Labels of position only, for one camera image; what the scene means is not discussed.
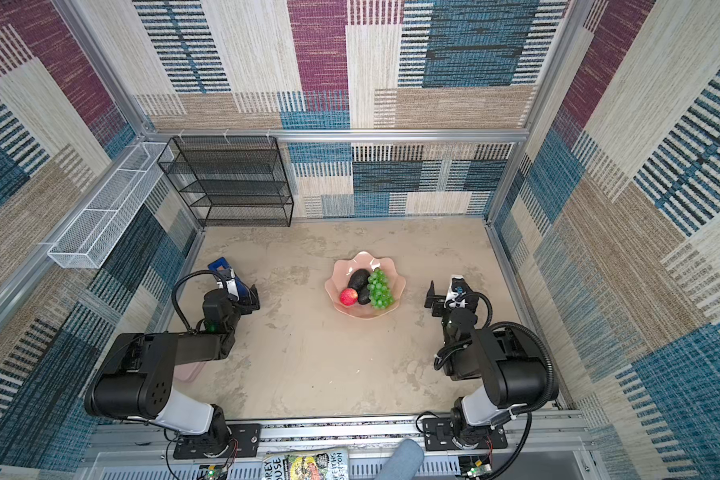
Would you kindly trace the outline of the pink container under arm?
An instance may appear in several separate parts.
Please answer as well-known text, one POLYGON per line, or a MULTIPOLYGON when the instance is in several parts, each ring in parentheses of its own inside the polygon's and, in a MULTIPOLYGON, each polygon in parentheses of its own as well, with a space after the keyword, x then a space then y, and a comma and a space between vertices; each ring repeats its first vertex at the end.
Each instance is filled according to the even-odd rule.
POLYGON ((176 365, 173 372, 173 378, 179 382, 191 383, 199 376, 205 365, 205 362, 176 365))

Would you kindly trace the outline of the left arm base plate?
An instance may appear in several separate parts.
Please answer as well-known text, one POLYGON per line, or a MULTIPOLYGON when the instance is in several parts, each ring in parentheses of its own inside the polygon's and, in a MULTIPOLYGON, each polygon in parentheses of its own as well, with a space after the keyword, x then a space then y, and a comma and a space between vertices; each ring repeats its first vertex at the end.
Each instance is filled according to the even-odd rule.
POLYGON ((262 425, 258 423, 228 424, 220 432, 202 435, 180 435, 171 458, 173 460, 253 458, 258 453, 262 425))

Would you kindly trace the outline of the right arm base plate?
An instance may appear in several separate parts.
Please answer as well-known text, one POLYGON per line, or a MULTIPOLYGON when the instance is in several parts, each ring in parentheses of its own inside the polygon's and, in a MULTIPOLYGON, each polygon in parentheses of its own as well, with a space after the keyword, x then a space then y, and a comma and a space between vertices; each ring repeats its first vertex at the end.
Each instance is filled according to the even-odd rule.
POLYGON ((450 418, 420 415, 415 427, 423 435, 426 451, 505 449, 508 441, 503 430, 489 426, 462 425, 450 418))

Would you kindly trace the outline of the dark fake avocado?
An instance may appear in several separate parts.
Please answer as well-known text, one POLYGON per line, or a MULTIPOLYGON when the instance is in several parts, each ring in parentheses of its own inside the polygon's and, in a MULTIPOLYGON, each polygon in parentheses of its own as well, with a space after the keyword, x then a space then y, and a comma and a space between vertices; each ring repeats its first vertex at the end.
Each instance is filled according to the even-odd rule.
POLYGON ((367 286, 365 286, 358 292, 358 304, 367 305, 370 302, 371 302, 370 290, 368 289, 367 286))
POLYGON ((347 287, 355 290, 357 293, 365 288, 371 273, 366 269, 357 269, 350 276, 347 287))

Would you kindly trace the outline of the green fake grape bunch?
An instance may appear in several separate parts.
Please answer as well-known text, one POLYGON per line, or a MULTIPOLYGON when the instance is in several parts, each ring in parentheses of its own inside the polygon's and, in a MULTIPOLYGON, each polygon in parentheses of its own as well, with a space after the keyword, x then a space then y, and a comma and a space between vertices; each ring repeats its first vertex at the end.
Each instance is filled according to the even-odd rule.
POLYGON ((381 268, 372 271, 367 284, 369 299, 375 309, 385 310, 394 302, 387 275, 381 268))

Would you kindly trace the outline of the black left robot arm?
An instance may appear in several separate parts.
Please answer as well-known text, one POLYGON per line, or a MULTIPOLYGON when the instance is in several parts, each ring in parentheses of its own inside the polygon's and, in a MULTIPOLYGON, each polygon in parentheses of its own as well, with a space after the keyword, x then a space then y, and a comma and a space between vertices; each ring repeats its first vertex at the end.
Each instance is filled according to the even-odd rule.
POLYGON ((215 289, 203 297, 203 317, 192 325, 180 319, 182 332, 118 335, 99 367, 84 399, 94 417, 143 422, 172 434, 175 460, 222 458, 227 464, 258 453, 261 427, 231 425, 221 406, 197 401, 178 391, 177 367, 226 359, 238 323, 260 307, 258 291, 238 279, 232 269, 209 270, 215 289))

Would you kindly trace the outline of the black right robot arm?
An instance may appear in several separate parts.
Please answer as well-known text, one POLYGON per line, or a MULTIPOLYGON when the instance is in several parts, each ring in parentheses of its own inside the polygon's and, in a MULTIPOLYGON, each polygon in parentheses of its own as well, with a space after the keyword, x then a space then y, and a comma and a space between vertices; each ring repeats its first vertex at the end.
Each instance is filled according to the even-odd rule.
POLYGON ((479 380, 473 393, 455 400, 445 416, 415 420, 427 451, 503 449, 505 425, 555 400, 559 394, 552 356, 533 330, 495 322, 488 297, 458 275, 445 294, 434 285, 424 307, 440 320, 443 346, 433 367, 453 381, 479 380))

